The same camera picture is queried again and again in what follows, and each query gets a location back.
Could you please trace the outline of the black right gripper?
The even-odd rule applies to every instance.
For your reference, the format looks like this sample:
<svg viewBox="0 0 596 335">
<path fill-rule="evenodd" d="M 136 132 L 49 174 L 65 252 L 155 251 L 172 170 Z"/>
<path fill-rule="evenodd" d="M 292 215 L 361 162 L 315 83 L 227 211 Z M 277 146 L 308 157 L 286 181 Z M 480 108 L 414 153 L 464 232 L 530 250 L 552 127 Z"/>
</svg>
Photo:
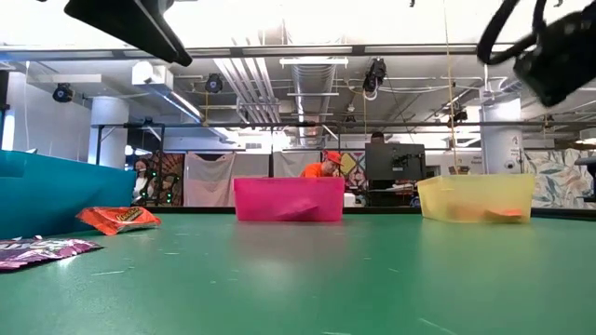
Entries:
<svg viewBox="0 0 596 335">
<path fill-rule="evenodd" d="M 548 108 L 596 79 L 596 7 L 547 26 L 535 49 L 518 57 L 513 70 Z"/>
</svg>

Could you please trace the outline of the orange Reese's pack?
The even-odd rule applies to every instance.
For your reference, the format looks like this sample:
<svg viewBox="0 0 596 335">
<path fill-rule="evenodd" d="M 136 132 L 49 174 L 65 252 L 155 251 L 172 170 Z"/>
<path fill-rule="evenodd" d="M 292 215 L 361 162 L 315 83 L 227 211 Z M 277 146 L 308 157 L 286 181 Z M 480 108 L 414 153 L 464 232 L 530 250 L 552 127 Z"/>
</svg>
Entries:
<svg viewBox="0 0 596 335">
<path fill-rule="evenodd" d="M 161 225 L 161 220 L 143 207 L 84 208 L 76 217 L 105 235 L 152 229 Z"/>
<path fill-rule="evenodd" d="M 522 221 L 523 213 L 518 209 L 487 209 L 483 212 L 487 221 Z"/>
<path fill-rule="evenodd" d="M 483 211 L 458 204 L 451 204 L 447 207 L 448 219 L 454 222 L 478 222 L 483 216 Z"/>
</svg>

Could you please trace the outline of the pale red Twizzlers pack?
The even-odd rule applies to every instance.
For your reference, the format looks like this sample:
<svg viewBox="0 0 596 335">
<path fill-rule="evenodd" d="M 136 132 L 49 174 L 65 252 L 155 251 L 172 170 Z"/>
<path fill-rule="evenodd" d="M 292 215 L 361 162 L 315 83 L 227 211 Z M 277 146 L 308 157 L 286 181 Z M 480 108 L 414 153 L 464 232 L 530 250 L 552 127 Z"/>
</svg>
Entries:
<svg viewBox="0 0 596 335">
<path fill-rule="evenodd" d="M 277 221 L 309 221 L 318 212 L 318 209 L 319 204 L 316 201 L 302 199 L 278 208 L 274 219 Z"/>
</svg>

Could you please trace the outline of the purple Skittles pack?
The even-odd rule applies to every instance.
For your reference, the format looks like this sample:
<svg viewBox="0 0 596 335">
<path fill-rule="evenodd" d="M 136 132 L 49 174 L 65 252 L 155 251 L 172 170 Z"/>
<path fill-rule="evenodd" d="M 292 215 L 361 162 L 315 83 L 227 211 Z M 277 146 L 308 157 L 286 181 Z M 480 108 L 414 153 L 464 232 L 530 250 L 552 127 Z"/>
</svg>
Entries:
<svg viewBox="0 0 596 335">
<path fill-rule="evenodd" d="M 49 261 L 59 261 L 102 246 L 80 238 L 13 238 L 0 240 L 0 273 L 24 269 Z"/>
</svg>

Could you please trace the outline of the white ceiling air unit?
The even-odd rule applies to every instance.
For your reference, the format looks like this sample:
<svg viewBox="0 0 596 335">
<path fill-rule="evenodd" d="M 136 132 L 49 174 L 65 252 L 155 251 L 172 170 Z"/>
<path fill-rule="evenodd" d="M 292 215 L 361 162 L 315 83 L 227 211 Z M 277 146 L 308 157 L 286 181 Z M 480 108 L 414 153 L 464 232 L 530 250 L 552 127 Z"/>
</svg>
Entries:
<svg viewBox="0 0 596 335">
<path fill-rule="evenodd" d="M 139 61 L 131 70 L 131 84 L 135 87 L 152 89 L 168 94 L 174 89 L 174 76 L 166 65 L 153 65 L 149 61 Z"/>
</svg>

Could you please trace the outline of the white round pillar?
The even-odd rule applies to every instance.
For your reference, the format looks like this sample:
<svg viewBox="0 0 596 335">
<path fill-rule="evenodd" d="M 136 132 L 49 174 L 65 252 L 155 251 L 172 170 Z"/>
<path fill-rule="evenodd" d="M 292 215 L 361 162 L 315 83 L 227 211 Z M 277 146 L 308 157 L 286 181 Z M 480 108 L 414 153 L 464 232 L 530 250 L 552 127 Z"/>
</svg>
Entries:
<svg viewBox="0 0 596 335">
<path fill-rule="evenodd" d="M 481 153 L 485 174 L 522 173 L 521 100 L 488 100 L 480 109 Z"/>
<path fill-rule="evenodd" d="M 129 104 L 120 98 L 100 96 L 92 100 L 88 162 L 123 169 L 129 121 Z"/>
</svg>

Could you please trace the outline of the dark overhead beam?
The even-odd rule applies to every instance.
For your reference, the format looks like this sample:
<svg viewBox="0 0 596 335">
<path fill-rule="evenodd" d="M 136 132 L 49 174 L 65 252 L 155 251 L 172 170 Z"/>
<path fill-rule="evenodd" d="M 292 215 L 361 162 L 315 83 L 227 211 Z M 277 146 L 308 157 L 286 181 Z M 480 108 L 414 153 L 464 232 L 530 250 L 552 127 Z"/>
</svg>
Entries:
<svg viewBox="0 0 596 335">
<path fill-rule="evenodd" d="M 377 45 L 278 45 L 244 47 L 190 47 L 193 59 L 210 58 L 268 58 L 268 57 L 384 57 L 384 56 L 469 56 L 476 54 L 474 44 L 377 44 Z M 25 60 L 132 60 L 152 56 L 133 47 L 113 49 L 43 49 L 0 46 L 0 61 Z"/>
</svg>

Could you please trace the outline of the yellow plastic bin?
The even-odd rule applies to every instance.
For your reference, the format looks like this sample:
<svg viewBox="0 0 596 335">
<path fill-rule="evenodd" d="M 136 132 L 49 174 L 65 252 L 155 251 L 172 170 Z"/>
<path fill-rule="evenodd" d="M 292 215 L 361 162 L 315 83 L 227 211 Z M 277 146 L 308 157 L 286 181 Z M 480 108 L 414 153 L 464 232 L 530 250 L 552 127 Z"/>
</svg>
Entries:
<svg viewBox="0 0 596 335">
<path fill-rule="evenodd" d="M 417 183 L 420 207 L 425 218 L 448 219 L 447 207 L 458 204 L 487 209 L 518 209 L 522 221 L 487 221 L 458 223 L 527 223 L 530 221 L 535 176 L 532 174 L 441 175 Z"/>
</svg>

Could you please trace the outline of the beige hanging cloth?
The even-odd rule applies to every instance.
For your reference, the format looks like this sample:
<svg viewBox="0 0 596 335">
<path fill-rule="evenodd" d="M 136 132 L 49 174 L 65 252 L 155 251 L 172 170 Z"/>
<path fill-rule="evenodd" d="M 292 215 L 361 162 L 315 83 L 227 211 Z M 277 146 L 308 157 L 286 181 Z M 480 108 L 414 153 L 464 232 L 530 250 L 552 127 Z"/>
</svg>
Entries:
<svg viewBox="0 0 596 335">
<path fill-rule="evenodd" d="M 194 208 L 230 208 L 235 154 L 223 154 L 206 160 L 197 154 L 186 154 L 183 175 L 183 205 Z"/>
</svg>

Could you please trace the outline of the blue plastic bin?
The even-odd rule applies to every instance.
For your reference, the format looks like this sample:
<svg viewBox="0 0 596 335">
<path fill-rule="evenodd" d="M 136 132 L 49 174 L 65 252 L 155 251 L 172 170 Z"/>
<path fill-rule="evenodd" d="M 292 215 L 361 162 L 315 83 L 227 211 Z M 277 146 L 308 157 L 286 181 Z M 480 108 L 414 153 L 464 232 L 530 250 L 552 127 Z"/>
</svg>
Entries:
<svg viewBox="0 0 596 335">
<path fill-rule="evenodd" d="M 85 231 L 82 209 L 127 207 L 134 185 L 132 171 L 0 150 L 0 239 Z"/>
</svg>

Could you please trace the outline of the black monitor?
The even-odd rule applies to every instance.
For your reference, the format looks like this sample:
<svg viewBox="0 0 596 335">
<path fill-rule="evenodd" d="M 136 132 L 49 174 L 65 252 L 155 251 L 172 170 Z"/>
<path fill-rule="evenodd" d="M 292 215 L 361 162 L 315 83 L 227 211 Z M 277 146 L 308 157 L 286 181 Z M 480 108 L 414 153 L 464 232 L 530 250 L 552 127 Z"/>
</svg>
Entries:
<svg viewBox="0 0 596 335">
<path fill-rule="evenodd" d="M 425 146 L 367 143 L 365 166 L 368 181 L 420 181 L 426 176 Z"/>
</svg>

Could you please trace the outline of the grey hanging cloth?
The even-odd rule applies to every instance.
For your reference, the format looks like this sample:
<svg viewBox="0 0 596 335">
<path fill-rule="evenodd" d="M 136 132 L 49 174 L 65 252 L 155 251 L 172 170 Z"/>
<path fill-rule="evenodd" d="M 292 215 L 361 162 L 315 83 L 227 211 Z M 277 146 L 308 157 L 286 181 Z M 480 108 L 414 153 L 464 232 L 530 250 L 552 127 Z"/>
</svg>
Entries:
<svg viewBox="0 0 596 335">
<path fill-rule="evenodd" d="M 234 154 L 234 177 L 299 177 L 308 164 L 320 161 L 319 152 L 273 152 L 269 154 Z"/>
</svg>

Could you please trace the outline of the pink plastic bin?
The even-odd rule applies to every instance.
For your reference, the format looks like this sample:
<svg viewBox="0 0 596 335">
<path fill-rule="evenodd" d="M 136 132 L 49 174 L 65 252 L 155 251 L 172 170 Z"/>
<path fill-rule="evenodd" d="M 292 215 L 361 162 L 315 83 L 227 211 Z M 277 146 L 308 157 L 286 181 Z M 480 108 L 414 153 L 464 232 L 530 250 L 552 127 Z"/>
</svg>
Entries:
<svg viewBox="0 0 596 335">
<path fill-rule="evenodd" d="M 238 178 L 233 185 L 239 221 L 277 221 L 278 208 L 309 199 L 319 204 L 309 222 L 338 222 L 343 217 L 344 191 L 344 180 L 335 177 Z"/>
</svg>

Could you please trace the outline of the colourful pattern panel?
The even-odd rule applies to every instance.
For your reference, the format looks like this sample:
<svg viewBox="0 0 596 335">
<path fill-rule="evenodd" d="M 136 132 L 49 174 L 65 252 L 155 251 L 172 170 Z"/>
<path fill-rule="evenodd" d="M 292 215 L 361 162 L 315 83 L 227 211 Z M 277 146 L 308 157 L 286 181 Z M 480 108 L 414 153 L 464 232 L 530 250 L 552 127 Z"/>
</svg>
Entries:
<svg viewBox="0 0 596 335">
<path fill-rule="evenodd" d="M 345 179 L 347 189 L 364 188 L 367 184 L 365 171 L 365 152 L 341 152 L 341 175 Z"/>
</svg>

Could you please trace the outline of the green table mat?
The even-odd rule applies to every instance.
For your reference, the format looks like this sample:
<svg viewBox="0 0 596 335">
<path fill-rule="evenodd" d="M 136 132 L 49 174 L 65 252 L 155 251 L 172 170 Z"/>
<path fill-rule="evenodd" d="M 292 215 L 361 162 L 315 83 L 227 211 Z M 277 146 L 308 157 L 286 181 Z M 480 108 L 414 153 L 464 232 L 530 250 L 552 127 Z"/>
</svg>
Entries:
<svg viewBox="0 0 596 335">
<path fill-rule="evenodd" d="M 169 214 L 0 275 L 0 335 L 596 335 L 596 222 Z"/>
</svg>

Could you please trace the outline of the leaf pattern wall panel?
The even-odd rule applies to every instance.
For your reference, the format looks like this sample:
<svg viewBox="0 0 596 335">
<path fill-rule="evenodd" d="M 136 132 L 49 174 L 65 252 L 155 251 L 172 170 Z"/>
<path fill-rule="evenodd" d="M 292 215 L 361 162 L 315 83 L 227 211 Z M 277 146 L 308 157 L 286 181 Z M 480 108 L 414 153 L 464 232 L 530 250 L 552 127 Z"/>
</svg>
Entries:
<svg viewBox="0 0 596 335">
<path fill-rule="evenodd" d="M 596 151 L 576 149 L 525 151 L 524 171 L 535 176 L 533 208 L 596 209 L 593 177 L 579 158 L 596 158 Z"/>
</svg>

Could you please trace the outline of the black gantry frame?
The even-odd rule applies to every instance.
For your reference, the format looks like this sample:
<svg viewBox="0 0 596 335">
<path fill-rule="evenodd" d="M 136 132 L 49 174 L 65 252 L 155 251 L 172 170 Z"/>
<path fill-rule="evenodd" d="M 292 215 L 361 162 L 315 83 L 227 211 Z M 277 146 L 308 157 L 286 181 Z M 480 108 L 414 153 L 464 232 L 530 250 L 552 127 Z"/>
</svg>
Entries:
<svg viewBox="0 0 596 335">
<path fill-rule="evenodd" d="M 519 121 L 519 122 L 510 122 L 511 125 L 515 124 L 516 126 L 521 127 L 546 127 L 546 126 L 557 126 L 557 127 L 596 127 L 596 121 Z M 160 137 L 163 137 L 165 134 L 165 129 L 172 127 L 172 128 L 207 128 L 209 131 L 215 133 L 219 138 L 228 140 L 231 139 L 232 136 L 224 133 L 224 131 L 228 128 L 258 128 L 264 127 L 265 129 L 275 130 L 276 128 L 285 128 L 285 127 L 335 127 L 338 131 L 340 131 L 344 127 L 361 127 L 363 130 L 366 130 L 368 126 L 372 127 L 403 127 L 408 129 L 414 129 L 416 127 L 448 127 L 447 122 L 382 122 L 382 121 L 364 121 L 364 122 L 338 122 L 338 121 L 324 121 L 319 123 L 300 123 L 299 121 L 296 122 L 264 122 L 264 123 L 215 123 L 215 124 L 206 124 L 206 123 L 194 123 L 194 124 L 164 124 L 164 123 L 130 123 L 127 122 L 123 125 L 123 128 L 149 128 L 149 127 L 157 127 L 161 130 L 159 134 Z M 475 123 L 458 123 L 457 125 L 452 125 L 451 130 L 454 130 L 456 127 L 481 127 L 482 122 L 475 122 Z"/>
</svg>

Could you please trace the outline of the silver ceiling duct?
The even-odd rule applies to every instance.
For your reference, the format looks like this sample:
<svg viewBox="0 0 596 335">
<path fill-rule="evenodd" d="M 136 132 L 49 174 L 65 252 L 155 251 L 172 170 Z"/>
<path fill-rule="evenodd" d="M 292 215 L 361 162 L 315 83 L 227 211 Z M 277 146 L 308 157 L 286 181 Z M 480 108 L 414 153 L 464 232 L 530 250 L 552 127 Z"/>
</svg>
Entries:
<svg viewBox="0 0 596 335">
<path fill-rule="evenodd" d="M 326 119 L 332 98 L 336 66 L 299 64 L 291 67 L 295 108 L 300 123 L 319 123 Z"/>
</svg>

